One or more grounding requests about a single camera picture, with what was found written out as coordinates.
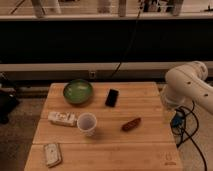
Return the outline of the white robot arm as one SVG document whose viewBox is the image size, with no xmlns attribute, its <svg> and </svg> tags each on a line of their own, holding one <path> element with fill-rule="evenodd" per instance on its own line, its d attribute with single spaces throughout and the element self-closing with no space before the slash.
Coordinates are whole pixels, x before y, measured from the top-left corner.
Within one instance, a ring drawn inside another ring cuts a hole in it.
<svg viewBox="0 0 213 171">
<path fill-rule="evenodd" d="M 213 87 L 205 82 L 208 68 L 203 62 L 193 61 L 170 69 L 165 75 L 166 86 L 161 98 L 164 105 L 176 108 L 190 98 L 213 115 Z"/>
</svg>

